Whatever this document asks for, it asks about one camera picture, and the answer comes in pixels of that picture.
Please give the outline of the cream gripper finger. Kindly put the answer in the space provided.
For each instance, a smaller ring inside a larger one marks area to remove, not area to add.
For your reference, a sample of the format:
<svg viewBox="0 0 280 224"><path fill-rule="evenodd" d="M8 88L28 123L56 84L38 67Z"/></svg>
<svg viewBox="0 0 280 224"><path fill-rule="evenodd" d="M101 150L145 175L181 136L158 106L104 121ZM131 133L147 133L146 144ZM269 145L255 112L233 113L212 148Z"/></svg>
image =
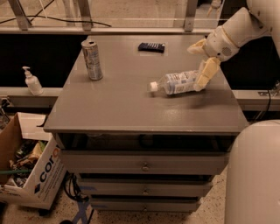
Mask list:
<svg viewBox="0 0 280 224"><path fill-rule="evenodd" d="M218 58L211 57L207 60L202 60L199 65L198 76L193 85L194 90L199 92L204 89L208 82L216 75L220 69L221 61Z"/></svg>
<svg viewBox="0 0 280 224"><path fill-rule="evenodd" d="M206 51L204 49L205 43L206 43L206 39L203 38L200 41L196 42L195 44L190 45L187 48L187 51L189 53L191 53L191 54L203 54L203 55L206 55L207 53L206 53Z"/></svg>

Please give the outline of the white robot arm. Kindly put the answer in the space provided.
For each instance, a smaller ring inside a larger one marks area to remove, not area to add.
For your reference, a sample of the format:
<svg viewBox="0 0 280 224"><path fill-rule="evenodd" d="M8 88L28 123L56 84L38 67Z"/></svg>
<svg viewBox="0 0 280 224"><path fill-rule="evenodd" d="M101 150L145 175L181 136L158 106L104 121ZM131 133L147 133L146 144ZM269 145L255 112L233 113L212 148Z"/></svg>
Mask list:
<svg viewBox="0 0 280 224"><path fill-rule="evenodd" d="M246 0L225 24L188 47L207 56L199 65L194 89L216 75L220 63L253 39L270 35L280 42L279 0ZM280 224L280 121L256 122L234 140L227 167L225 224Z"/></svg>

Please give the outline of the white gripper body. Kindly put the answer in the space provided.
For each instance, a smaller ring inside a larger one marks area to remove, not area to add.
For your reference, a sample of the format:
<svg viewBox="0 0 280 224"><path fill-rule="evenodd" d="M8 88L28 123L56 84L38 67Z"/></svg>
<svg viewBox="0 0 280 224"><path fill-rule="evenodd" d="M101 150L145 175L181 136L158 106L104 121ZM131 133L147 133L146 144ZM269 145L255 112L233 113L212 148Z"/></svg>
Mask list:
<svg viewBox="0 0 280 224"><path fill-rule="evenodd" d="M207 36L203 49L208 57L216 57L221 62L231 59L239 52L239 47L230 40L221 26Z"/></svg>

